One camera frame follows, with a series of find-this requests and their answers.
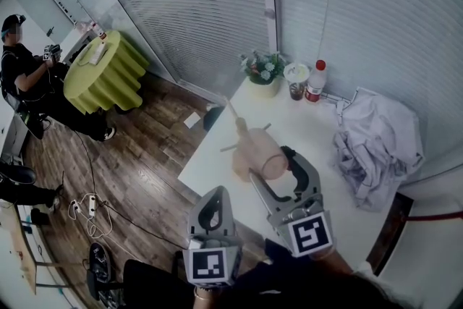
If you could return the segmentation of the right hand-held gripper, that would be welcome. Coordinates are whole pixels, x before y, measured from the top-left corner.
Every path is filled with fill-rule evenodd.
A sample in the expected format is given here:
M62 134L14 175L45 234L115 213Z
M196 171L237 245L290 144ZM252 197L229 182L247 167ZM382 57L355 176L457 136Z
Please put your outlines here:
M297 181L297 201L290 196L278 196L255 172L250 173L250 180L268 211L268 222L289 252L299 258L332 247L333 239L323 209L317 169L290 147L281 149L288 161L287 170Z

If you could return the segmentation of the person's left forearm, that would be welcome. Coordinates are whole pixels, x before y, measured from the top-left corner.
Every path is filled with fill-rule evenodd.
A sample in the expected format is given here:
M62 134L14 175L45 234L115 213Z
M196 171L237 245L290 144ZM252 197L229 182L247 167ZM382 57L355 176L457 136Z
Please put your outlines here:
M217 300L220 295L221 289L195 287L195 301L192 309L216 309Z

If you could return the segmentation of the wooden cup stand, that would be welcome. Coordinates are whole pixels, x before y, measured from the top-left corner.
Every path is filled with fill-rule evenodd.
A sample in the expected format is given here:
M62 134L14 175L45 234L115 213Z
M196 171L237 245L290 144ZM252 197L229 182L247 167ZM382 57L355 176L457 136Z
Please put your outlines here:
M252 164L250 163L249 158L247 157L246 151L246 142L249 140L249 128L247 126L246 120L240 115L238 115L231 101L228 98L225 98L225 102L226 107L230 110L231 115L234 118L234 123L238 134L238 141L233 145L221 148L219 151L221 153L233 151L232 170L243 182L250 182L250 171L255 170L252 168Z

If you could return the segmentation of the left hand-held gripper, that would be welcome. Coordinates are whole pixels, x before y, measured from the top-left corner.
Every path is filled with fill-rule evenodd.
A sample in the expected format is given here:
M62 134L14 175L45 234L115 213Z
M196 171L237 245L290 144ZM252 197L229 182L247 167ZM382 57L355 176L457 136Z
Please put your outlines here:
M224 186L207 192L191 209L188 232L196 235L183 251L188 282L203 289L233 286L242 260L242 243L225 238L235 234L235 225Z

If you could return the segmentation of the wooden board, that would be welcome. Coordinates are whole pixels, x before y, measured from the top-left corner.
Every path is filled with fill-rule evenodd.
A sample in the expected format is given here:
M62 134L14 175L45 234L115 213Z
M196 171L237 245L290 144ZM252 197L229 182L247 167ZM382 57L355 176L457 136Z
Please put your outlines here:
M10 233L14 254L20 260L20 269L32 293L36 295L37 265L23 229L17 207L0 201L0 223Z

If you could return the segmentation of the small red-label bottle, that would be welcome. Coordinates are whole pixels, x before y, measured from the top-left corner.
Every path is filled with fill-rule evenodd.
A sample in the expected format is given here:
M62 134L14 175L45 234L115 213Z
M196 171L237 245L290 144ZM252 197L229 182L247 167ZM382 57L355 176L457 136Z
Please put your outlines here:
M91 26L91 29L93 30L93 32L101 39L101 40L104 40L106 38L106 33L104 32L104 30L101 28L101 26L99 24L97 24L96 22L92 21L90 23L90 26Z

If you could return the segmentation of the person's dark trousers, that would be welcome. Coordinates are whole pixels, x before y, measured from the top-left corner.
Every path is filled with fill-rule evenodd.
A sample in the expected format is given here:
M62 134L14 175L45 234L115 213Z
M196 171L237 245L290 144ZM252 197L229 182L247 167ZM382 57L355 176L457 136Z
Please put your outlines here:
M333 309L352 290L351 274L294 258L273 242L267 241L266 252L272 263L241 275L220 294L216 309Z

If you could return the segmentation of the plastic cup with dark drink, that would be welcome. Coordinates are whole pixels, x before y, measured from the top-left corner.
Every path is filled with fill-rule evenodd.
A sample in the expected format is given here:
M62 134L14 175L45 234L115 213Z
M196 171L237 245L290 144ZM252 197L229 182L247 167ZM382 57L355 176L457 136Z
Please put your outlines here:
M290 63L284 68L284 79L289 85L289 94L295 101L303 98L310 69L305 64Z

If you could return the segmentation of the potted flowers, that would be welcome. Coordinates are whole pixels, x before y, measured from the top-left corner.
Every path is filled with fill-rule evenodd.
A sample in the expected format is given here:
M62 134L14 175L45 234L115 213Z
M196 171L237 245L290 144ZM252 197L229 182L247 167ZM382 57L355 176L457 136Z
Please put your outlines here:
M280 79L287 62L279 52L259 54L252 51L251 56L241 54L240 68L247 75L250 91L260 98L273 98L279 91Z

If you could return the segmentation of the red-capped plastic bottle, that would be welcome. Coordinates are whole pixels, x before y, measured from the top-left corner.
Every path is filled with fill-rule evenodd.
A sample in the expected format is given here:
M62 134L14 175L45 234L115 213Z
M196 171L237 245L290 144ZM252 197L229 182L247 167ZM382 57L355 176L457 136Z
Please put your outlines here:
M321 93L327 81L326 63L319 59L312 68L305 88L305 99L310 103L320 100Z

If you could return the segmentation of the crumpled white shirt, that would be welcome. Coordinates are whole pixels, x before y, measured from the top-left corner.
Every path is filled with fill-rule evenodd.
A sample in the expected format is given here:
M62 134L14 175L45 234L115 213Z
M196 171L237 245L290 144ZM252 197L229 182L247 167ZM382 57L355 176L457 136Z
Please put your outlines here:
M358 208L379 212L424 163L416 113L364 88L336 105L335 165Z

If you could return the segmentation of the pink translucent cup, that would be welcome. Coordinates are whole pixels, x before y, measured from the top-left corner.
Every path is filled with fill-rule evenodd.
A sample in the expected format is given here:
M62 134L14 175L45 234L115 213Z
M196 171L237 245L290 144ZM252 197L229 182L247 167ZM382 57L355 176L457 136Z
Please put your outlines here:
M279 144L262 128L249 129L247 157L252 168L266 180L283 176L288 160Z

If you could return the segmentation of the black office chair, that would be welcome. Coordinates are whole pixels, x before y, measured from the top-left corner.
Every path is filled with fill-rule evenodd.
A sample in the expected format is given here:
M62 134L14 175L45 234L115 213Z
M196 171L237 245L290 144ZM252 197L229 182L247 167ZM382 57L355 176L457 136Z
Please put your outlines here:
M177 276L136 260L124 265L122 281L87 270L90 295L105 309L193 309L193 288Z

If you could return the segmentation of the person's white sleeve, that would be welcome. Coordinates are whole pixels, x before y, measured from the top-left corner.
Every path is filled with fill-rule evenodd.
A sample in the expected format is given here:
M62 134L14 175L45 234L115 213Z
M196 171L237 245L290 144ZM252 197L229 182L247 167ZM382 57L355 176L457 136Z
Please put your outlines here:
M381 291L384 297L400 305L403 309L420 309L420 306L416 305L410 296L397 291L388 282L378 278L373 273L372 266L367 261L361 262L357 268L354 269L354 274L368 280Z

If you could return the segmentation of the white side table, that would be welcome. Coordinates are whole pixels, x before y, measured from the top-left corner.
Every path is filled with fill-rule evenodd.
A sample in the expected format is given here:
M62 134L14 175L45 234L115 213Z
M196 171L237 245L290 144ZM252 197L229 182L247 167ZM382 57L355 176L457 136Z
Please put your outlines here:
M93 31L93 29L82 29L78 27L73 28L68 36L60 44L60 62L70 67L75 59L75 54L80 53L81 50L96 36L97 34Z

